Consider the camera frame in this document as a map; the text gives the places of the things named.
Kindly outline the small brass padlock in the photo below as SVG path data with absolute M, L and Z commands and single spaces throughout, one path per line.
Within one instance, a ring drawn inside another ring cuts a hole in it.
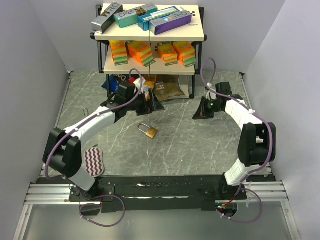
M 89 110 L 87 108 L 84 108 L 83 109 L 83 114 L 84 114 L 85 117 L 87 117 L 87 116 L 90 115 L 90 112 L 89 112 Z

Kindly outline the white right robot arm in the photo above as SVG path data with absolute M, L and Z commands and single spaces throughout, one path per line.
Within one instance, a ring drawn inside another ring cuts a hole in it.
M 200 105 L 193 115 L 194 120 L 212 119 L 215 113 L 229 115 L 241 130 L 237 148 L 237 160 L 224 173 L 225 183 L 218 187 L 223 199 L 230 199 L 236 193 L 236 187 L 246 177 L 256 171 L 265 162 L 272 162 L 276 155 L 276 126 L 264 123 L 255 115 L 243 98 L 233 94 L 228 82 L 215 85 L 215 92 L 209 90 L 203 96 Z

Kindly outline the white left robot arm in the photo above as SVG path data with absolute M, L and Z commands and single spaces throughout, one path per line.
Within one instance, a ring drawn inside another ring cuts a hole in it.
M 164 109 L 151 87 L 144 91 L 145 83 L 143 77 L 121 83 L 92 114 L 73 126 L 56 127 L 49 133 L 42 159 L 45 167 L 57 171 L 79 187 L 87 201 L 93 201 L 99 195 L 97 180 L 83 167 L 82 153 L 87 142 L 118 122 L 127 112 L 133 111 L 141 116 Z

